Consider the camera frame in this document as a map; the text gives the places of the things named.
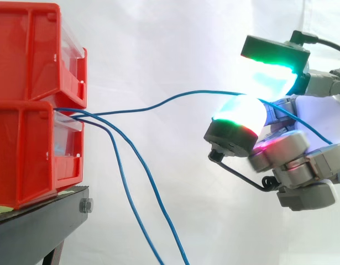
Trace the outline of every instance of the screw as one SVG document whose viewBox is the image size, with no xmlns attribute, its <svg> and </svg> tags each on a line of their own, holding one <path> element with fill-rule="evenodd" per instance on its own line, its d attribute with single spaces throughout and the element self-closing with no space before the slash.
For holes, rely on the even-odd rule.
<svg viewBox="0 0 340 265">
<path fill-rule="evenodd" d="M 80 212 L 84 214 L 89 214 L 93 210 L 93 199 L 84 198 L 80 201 Z"/>
</svg>

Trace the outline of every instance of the white wall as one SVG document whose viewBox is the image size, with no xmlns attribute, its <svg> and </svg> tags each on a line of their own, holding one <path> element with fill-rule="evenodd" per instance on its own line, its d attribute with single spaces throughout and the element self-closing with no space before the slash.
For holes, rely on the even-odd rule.
<svg viewBox="0 0 340 265">
<path fill-rule="evenodd" d="M 194 89 L 240 90 L 247 34 L 285 41 L 305 28 L 340 42 L 340 1 L 338 8 L 322 0 L 57 2 L 88 49 L 91 112 L 145 107 Z M 331 65 L 340 59 L 328 49 L 311 50 L 318 53 L 314 62 L 325 55 L 332 56 Z M 191 264 L 340 264 L 340 202 L 293 213 L 274 193 L 255 190 L 207 159 L 203 136 L 226 99 L 189 96 L 148 113 L 108 117 L 147 161 Z M 150 237 L 166 264 L 183 264 L 141 165 L 117 139 Z M 83 184 L 90 185 L 95 209 L 66 240 L 61 264 L 156 264 L 128 205 L 108 136 L 86 126 L 85 145 Z M 260 181 L 244 159 L 226 162 Z"/>
</svg>

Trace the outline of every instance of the red storage drawer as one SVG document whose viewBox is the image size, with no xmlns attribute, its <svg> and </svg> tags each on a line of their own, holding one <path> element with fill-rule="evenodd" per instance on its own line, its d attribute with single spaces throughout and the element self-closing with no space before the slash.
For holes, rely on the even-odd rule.
<svg viewBox="0 0 340 265">
<path fill-rule="evenodd" d="M 86 58 L 57 4 L 0 2 L 0 100 L 86 108 Z"/>
<path fill-rule="evenodd" d="M 82 181 L 83 123 L 49 102 L 0 102 L 0 206 L 50 198 Z"/>
</svg>

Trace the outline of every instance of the green light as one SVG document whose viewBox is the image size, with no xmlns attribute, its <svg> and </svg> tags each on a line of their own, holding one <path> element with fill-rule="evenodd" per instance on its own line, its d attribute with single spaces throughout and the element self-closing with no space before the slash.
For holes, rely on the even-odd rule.
<svg viewBox="0 0 340 265">
<path fill-rule="evenodd" d="M 267 113 L 263 103 L 258 99 L 239 95 L 232 97 L 213 119 L 230 120 L 259 135 L 267 119 Z"/>
<path fill-rule="evenodd" d="M 272 65 L 245 59 L 247 79 L 243 81 L 243 93 L 267 101 L 283 98 L 293 87 L 297 74 L 284 65 Z"/>
</svg>

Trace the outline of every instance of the blue cable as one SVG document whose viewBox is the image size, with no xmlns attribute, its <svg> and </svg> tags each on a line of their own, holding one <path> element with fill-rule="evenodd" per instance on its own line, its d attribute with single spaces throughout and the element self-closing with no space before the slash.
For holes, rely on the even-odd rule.
<svg viewBox="0 0 340 265">
<path fill-rule="evenodd" d="M 135 208 L 135 205 L 133 203 L 133 199 L 132 199 L 132 196 L 130 195 L 130 192 L 129 192 L 129 188 L 128 188 L 128 185 L 127 185 L 127 180 L 125 179 L 125 175 L 124 175 L 124 171 L 123 171 L 123 167 L 122 167 L 122 161 L 121 161 L 121 157 L 119 155 L 119 152 L 118 152 L 118 148 L 117 148 L 117 144 L 116 144 L 116 141 L 114 139 L 114 136 L 112 135 L 112 133 L 110 132 L 110 130 L 108 130 L 106 127 L 100 125 L 100 124 L 97 124 L 97 123 L 93 123 L 91 121 L 88 121 L 88 120 L 83 120 L 83 119 L 78 119 L 79 121 L 82 121 L 84 123 L 88 123 L 88 124 L 91 124 L 91 125 L 94 125 L 96 127 L 99 127 L 103 130 L 105 130 L 108 135 L 110 136 L 111 140 L 112 140 L 112 144 L 113 144 L 113 147 L 114 147 L 114 152 L 116 153 L 116 158 L 117 158 L 117 162 L 118 162 L 118 167 L 119 167 L 119 172 L 121 174 L 121 177 L 122 177 L 122 182 L 123 182 L 123 186 L 124 186 L 124 190 L 125 190 L 125 194 L 127 195 L 127 198 L 128 198 L 128 201 L 129 201 L 129 204 L 130 204 L 130 207 L 132 208 L 132 211 L 135 215 L 135 218 L 137 219 L 138 221 L 138 224 L 140 226 L 140 229 L 142 230 L 145 238 L 147 239 L 147 242 L 151 248 L 151 250 L 153 251 L 153 253 L 155 254 L 155 257 L 158 259 L 159 263 L 161 265 L 164 265 L 164 262 L 161 260 L 156 248 L 154 247 L 144 225 L 143 225 L 143 222 L 142 220 L 140 219 L 140 216 L 138 214 L 138 211 L 137 209 Z"/>
<path fill-rule="evenodd" d="M 186 256 L 186 253 L 182 247 L 182 244 L 181 244 L 181 241 L 177 235 L 177 232 L 176 232 L 176 229 L 175 229 L 175 226 L 173 225 L 170 217 L 169 217 L 169 214 L 167 213 L 166 209 L 165 209 L 165 206 L 161 200 L 161 197 L 160 197 L 160 194 L 159 194 L 159 191 L 156 187 L 156 184 L 155 184 L 155 181 L 153 179 L 153 176 L 151 175 L 151 172 L 150 172 L 150 169 L 148 168 L 148 165 L 145 163 L 144 159 L 142 158 L 142 156 L 140 155 L 139 151 L 137 150 L 137 148 L 134 146 L 133 142 L 121 131 L 119 130 L 116 126 L 114 126 L 113 124 L 111 124 L 109 121 L 97 116 L 97 115 L 94 115 L 92 113 L 89 113 L 85 110 L 80 110 L 80 109 L 71 109 L 71 108 L 56 108 L 55 110 L 59 111 L 59 112 L 76 112 L 76 113 L 82 113 L 86 116 L 89 116 L 89 117 L 92 117 L 96 120 L 99 120 L 105 124 L 107 124 L 109 127 L 111 127 L 113 130 L 115 130 L 117 133 L 120 134 L 120 136 L 125 139 L 125 141 L 131 146 L 131 148 L 133 149 L 134 153 L 136 154 L 136 156 L 139 158 L 140 160 L 140 163 L 143 165 L 147 175 L 148 175 L 148 178 L 149 178 L 149 181 L 150 181 L 150 184 L 153 188 L 153 191 L 155 193 L 155 196 L 156 196 L 156 199 L 158 201 L 158 204 L 160 206 L 160 209 L 161 211 L 163 212 L 163 215 L 166 219 L 166 221 L 168 222 L 169 226 L 170 226 L 170 229 L 171 229 L 171 232 L 175 238 L 175 241 L 176 241 L 176 244 L 181 252 L 181 255 L 182 255 L 182 259 L 183 261 L 185 262 L 186 265 L 189 265 L 189 261 L 187 259 L 187 256 Z"/>
<path fill-rule="evenodd" d="M 159 106 L 164 105 L 165 103 L 174 100 L 176 98 L 180 98 L 180 97 L 184 97 L 187 95 L 193 95 L 193 94 L 222 94 L 222 95 L 230 95 L 230 96 L 238 96 L 238 95 L 242 95 L 243 93 L 237 93 L 237 92 L 229 92 L 229 91 L 217 91 L 217 90 L 194 90 L 194 91 L 188 91 L 188 92 L 184 92 L 184 93 L 180 93 L 177 95 L 174 95 L 158 104 L 155 104 L 153 106 L 147 107 L 147 108 L 141 108 L 141 109 L 128 109 L 128 110 L 118 110 L 115 112 L 100 112 L 100 113 L 95 113 L 95 115 L 101 116 L 101 115 L 112 115 L 112 114 L 121 114 L 121 113 L 134 113 L 134 112 L 145 112 L 147 110 L 151 110 L 151 109 L 155 109 Z M 313 128 L 310 124 L 304 122 L 303 120 L 301 120 L 299 117 L 291 114 L 290 112 L 286 111 L 285 109 L 282 109 L 281 107 L 265 101 L 263 99 L 259 99 L 262 103 L 265 103 L 269 106 L 271 106 L 272 108 L 275 108 L 277 110 L 279 110 L 280 112 L 283 112 L 284 114 L 286 114 L 287 116 L 289 116 L 291 119 L 294 119 L 296 121 L 298 121 L 299 123 L 301 123 L 302 125 L 304 125 L 305 127 L 307 127 L 309 130 L 311 130 L 314 134 L 316 134 L 321 140 L 323 140 L 324 142 L 328 143 L 329 145 L 333 144 L 331 141 L 329 141 L 328 139 L 326 139 L 323 135 L 321 135 L 315 128 Z M 75 115 L 72 116 L 73 118 L 81 118 L 81 117 L 85 117 L 85 115 Z"/>
</svg>

